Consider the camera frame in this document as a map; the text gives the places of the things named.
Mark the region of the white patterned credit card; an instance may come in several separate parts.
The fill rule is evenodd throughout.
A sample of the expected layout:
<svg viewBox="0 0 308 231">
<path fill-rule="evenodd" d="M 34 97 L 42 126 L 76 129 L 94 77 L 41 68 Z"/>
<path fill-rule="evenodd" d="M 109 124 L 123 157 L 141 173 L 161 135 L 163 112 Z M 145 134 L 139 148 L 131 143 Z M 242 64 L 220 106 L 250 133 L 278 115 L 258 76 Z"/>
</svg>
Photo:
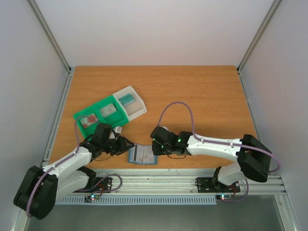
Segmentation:
<svg viewBox="0 0 308 231">
<path fill-rule="evenodd" d="M 142 162 L 144 164 L 153 164 L 155 162 L 154 154 L 151 146 L 145 146 L 143 148 Z"/>
</svg>

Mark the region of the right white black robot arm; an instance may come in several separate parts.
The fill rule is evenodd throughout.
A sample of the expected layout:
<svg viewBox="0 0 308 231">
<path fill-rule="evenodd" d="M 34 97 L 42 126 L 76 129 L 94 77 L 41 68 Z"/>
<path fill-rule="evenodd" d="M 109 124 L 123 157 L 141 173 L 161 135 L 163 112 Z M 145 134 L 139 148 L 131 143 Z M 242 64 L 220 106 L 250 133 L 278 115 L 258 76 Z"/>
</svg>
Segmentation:
<svg viewBox="0 0 308 231">
<path fill-rule="evenodd" d="M 175 134 L 157 126 L 150 137 L 156 156 L 208 155 L 232 161 L 228 166 L 217 167 L 214 172 L 210 187 L 217 192 L 244 179 L 260 183 L 268 180 L 271 152 L 252 135 L 245 134 L 241 139 L 217 139 L 186 131 Z"/>
</svg>

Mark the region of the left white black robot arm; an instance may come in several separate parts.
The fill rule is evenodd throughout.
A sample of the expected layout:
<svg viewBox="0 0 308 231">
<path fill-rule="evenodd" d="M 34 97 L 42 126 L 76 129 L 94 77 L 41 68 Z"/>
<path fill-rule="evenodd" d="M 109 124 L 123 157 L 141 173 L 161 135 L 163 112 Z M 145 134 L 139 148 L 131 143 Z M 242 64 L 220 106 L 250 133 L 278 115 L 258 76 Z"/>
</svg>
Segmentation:
<svg viewBox="0 0 308 231">
<path fill-rule="evenodd" d="M 71 193 L 93 191 L 100 181 L 86 165 L 101 156 L 120 155 L 134 147 L 110 125 L 99 123 L 94 132 L 65 157 L 44 167 L 30 167 L 13 199 L 13 204 L 36 219 L 45 218 L 55 203 Z"/>
</svg>

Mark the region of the blue card holder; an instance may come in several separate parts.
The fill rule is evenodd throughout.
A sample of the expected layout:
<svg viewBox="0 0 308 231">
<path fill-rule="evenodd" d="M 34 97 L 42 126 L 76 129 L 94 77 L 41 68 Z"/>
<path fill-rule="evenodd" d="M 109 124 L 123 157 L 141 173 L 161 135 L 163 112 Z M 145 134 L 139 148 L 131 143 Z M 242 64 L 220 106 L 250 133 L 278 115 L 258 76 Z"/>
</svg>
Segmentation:
<svg viewBox="0 0 308 231">
<path fill-rule="evenodd" d="M 128 151 L 128 162 L 137 165 L 157 165 L 158 156 L 155 156 L 151 145 L 135 144 Z"/>
</svg>

